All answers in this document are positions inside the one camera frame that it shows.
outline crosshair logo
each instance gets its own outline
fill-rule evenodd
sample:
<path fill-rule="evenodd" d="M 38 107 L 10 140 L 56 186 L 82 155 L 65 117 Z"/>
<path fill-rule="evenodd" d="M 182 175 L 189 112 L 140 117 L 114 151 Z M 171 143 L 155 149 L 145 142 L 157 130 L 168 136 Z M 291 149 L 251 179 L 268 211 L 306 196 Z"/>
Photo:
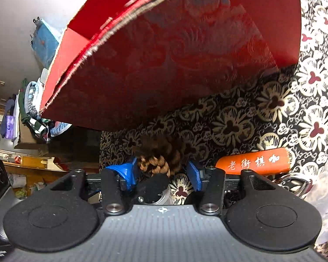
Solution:
<path fill-rule="evenodd" d="M 164 214 L 165 212 L 168 211 L 168 209 L 165 208 L 165 207 L 161 207 L 161 208 L 159 208 L 157 211 L 160 212 L 160 213 L 162 213 L 162 214 Z"/>

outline white wall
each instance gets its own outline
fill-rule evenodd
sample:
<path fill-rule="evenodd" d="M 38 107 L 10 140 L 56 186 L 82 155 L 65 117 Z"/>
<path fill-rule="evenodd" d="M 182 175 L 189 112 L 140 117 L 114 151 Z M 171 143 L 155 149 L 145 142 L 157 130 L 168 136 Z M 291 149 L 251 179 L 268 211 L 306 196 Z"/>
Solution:
<path fill-rule="evenodd" d="M 41 72 L 30 46 L 39 16 L 63 29 L 86 0 L 0 0 L 0 99 L 17 93 L 21 81 L 36 80 Z"/>

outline flower pattern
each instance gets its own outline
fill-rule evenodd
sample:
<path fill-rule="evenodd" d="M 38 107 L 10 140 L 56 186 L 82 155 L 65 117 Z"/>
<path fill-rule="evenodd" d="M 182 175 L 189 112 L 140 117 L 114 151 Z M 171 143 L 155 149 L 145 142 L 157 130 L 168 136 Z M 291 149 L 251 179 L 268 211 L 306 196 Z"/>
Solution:
<path fill-rule="evenodd" d="M 222 156 L 285 147 L 291 169 L 316 182 L 328 159 L 328 0 L 301 0 L 301 8 L 297 66 L 266 71 L 264 78 L 202 98 L 137 129 L 102 132 L 100 167 L 129 161 L 128 147 L 139 135 L 165 133 L 181 137 L 186 153 L 205 167 Z M 190 11 L 195 15 L 194 7 Z M 170 187 L 175 204 L 183 204 L 192 191 L 184 174 Z M 316 249 L 328 257 L 328 243 Z"/>

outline silver bolt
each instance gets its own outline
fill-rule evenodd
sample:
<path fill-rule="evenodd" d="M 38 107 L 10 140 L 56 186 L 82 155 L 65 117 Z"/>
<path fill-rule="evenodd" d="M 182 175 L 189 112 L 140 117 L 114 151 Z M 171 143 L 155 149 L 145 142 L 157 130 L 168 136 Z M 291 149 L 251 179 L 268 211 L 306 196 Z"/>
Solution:
<path fill-rule="evenodd" d="M 219 210 L 219 206 L 216 204 L 208 203 L 202 206 L 202 210 L 207 213 L 214 213 Z"/>
<path fill-rule="evenodd" d="M 124 207 L 117 203 L 109 204 L 106 206 L 106 210 L 111 213 L 118 213 L 118 212 L 122 211 L 123 209 L 124 209 Z"/>

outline blue plastic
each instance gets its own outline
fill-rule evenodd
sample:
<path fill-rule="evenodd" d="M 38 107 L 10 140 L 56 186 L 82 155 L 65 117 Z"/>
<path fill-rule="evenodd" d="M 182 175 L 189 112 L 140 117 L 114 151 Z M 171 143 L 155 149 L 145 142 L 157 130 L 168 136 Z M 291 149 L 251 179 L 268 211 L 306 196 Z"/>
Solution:
<path fill-rule="evenodd" d="M 137 159 L 135 158 L 132 163 L 129 164 L 119 164 L 119 165 L 110 165 L 106 167 L 116 171 L 122 178 L 126 180 L 127 189 L 131 189 L 133 185 L 136 184 L 136 175 L 137 175 Z"/>
<path fill-rule="evenodd" d="M 192 183 L 193 189 L 195 191 L 200 191 L 202 189 L 202 181 L 200 180 L 199 170 L 191 161 L 189 161 L 186 166 L 186 172 L 189 180 Z"/>
<path fill-rule="evenodd" d="M 48 69 L 59 44 L 58 32 L 43 19 L 38 20 L 35 25 L 32 48 L 38 60 Z"/>

